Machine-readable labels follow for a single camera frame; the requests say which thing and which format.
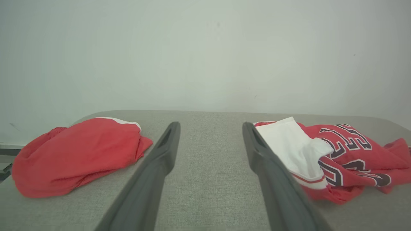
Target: gray surface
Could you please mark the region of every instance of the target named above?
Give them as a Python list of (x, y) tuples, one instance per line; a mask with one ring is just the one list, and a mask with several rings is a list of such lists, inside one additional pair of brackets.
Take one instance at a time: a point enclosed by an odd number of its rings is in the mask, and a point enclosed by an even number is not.
[(17, 156), (17, 154), (20, 152), (20, 149), (10, 149), (10, 148), (16, 148), (16, 146), (7, 146), (8, 148), (3, 148), (4, 145), (0, 144), (0, 156)]
[(6, 173), (8, 171), (5, 171), (5, 169), (11, 164), (11, 162), (8, 163), (1, 163), (0, 162), (0, 173)]
[[(241, 126), (245, 121), (294, 116), (305, 125), (348, 123), (381, 144), (400, 137), (411, 143), (411, 131), (369, 117), (108, 111), (81, 121), (96, 116), (137, 121), (142, 134), (154, 142), (170, 122), (180, 121), (179, 151), (164, 184), (156, 230), (269, 230), (258, 178), (248, 166), (242, 141)], [(24, 198), (8, 178), (0, 184), (0, 228), (92, 230), (136, 168), (119, 170), (66, 196), (45, 199)], [(389, 195), (369, 188), (342, 206), (316, 202), (331, 226), (344, 231), (410, 230), (410, 204), (411, 185), (398, 186)]]
[(0, 163), (13, 163), (16, 156), (2, 156), (0, 155)]

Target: red fabric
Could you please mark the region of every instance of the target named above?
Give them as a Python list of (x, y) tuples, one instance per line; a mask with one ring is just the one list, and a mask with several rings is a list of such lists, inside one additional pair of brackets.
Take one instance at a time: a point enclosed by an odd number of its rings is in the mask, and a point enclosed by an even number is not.
[[(273, 122), (259, 122), (255, 126), (270, 123)], [(299, 126), (310, 138), (323, 139), (334, 149), (319, 160), (327, 188), (302, 185), (311, 198), (344, 204), (360, 195), (364, 186), (374, 186), (387, 194), (395, 185), (411, 183), (411, 155), (404, 139), (381, 147), (350, 125)]]
[(12, 177), (26, 197), (64, 195), (135, 163), (150, 145), (136, 124), (94, 118), (30, 142), (15, 158)]

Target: printed number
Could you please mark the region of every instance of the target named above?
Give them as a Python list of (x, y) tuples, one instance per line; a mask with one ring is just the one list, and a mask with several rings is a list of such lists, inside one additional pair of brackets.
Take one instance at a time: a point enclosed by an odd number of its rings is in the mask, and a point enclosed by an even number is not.
[[(323, 171), (327, 171), (331, 173), (331, 177), (326, 175), (326, 179), (328, 183), (332, 186), (343, 186), (343, 175), (339, 169), (336, 169), (332, 167), (331, 165), (328, 165), (322, 161), (318, 162), (323, 169)], [(387, 174), (382, 174), (382, 173), (375, 173), (375, 174), (370, 174), (370, 170), (365, 170), (365, 161), (362, 159), (356, 159), (353, 161), (350, 161), (346, 164), (341, 165), (343, 168), (348, 169), (348, 170), (356, 170), (358, 173), (356, 175), (360, 177), (368, 177), (371, 178), (375, 181), (375, 185), (377, 187), (383, 187), (387, 186), (391, 183), (391, 177)]]
[(339, 124), (339, 125), (335, 125), (335, 126), (338, 127), (338, 128), (346, 130), (347, 132), (354, 135), (354, 137), (344, 137), (338, 131), (333, 130), (333, 129), (328, 129), (328, 128), (321, 129), (320, 133), (322, 133), (322, 132), (332, 132), (332, 133), (336, 134), (337, 136), (339, 136), (344, 141), (344, 145), (340, 141), (337, 141), (337, 146), (338, 147), (335, 147), (334, 144), (331, 141), (329, 141), (328, 139), (321, 138), (325, 142), (329, 143), (331, 145), (331, 147), (334, 149), (334, 152), (330, 154), (331, 159), (335, 159), (335, 158), (338, 158), (338, 157), (344, 155), (345, 153), (347, 153), (347, 149), (350, 150), (350, 151), (351, 150), (359, 150), (361, 148), (364, 149), (364, 150), (372, 150), (372, 146), (368, 142), (368, 140), (365, 138), (365, 136), (363, 136), (358, 131), (352, 129), (352, 127), (350, 125), (348, 125), (348, 124)]

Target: gray fabric surface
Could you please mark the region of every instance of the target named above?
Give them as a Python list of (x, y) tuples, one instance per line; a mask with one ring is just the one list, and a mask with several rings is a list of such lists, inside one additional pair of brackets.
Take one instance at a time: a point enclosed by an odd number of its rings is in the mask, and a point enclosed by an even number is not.
[[(257, 176), (250, 170), (242, 139), (245, 121), (294, 116), (307, 126), (348, 123), (380, 144), (411, 131), (387, 120), (355, 116), (214, 113), (185, 111), (107, 111), (87, 116), (136, 121), (156, 142), (172, 121), (181, 123), (173, 171), (166, 177), (156, 230), (269, 230)], [(138, 165), (119, 170), (52, 198), (23, 197), (11, 178), (0, 184), (1, 230), (93, 230)], [(345, 205), (316, 206), (335, 230), (410, 230), (411, 185), (385, 195), (369, 188)]]

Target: fabric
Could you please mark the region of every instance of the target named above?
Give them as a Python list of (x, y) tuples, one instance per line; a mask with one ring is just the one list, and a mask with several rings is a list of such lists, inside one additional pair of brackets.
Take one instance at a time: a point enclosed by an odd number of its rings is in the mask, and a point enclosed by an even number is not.
[(152, 144), (140, 125), (94, 118), (57, 127), (26, 145), (14, 160), (12, 177), (31, 198), (60, 196), (135, 163)]
[[(306, 127), (292, 117), (255, 126), (313, 199), (344, 204), (361, 194), (364, 186), (389, 193), (394, 185), (411, 183), (411, 155), (404, 139), (381, 147), (348, 124)], [(299, 133), (321, 143), (314, 145)], [(323, 144), (329, 151), (318, 151)]]
[[(97, 116), (138, 121), (141, 135), (156, 143), (173, 121), (181, 124), (174, 169), (167, 175), (156, 220), (156, 231), (269, 231), (271, 230), (260, 182), (250, 169), (242, 136), (246, 121), (281, 120), (293, 116), (306, 126), (347, 123), (379, 144), (404, 137), (411, 131), (388, 120), (363, 116), (230, 113), (195, 111), (117, 110)], [(21, 195), (13, 178), (0, 184), (2, 230), (93, 231), (144, 157), (127, 168), (76, 188), (64, 196), (32, 199)], [(334, 231), (409, 230), (411, 184), (383, 194), (373, 187), (350, 203), (338, 206), (314, 201)]]

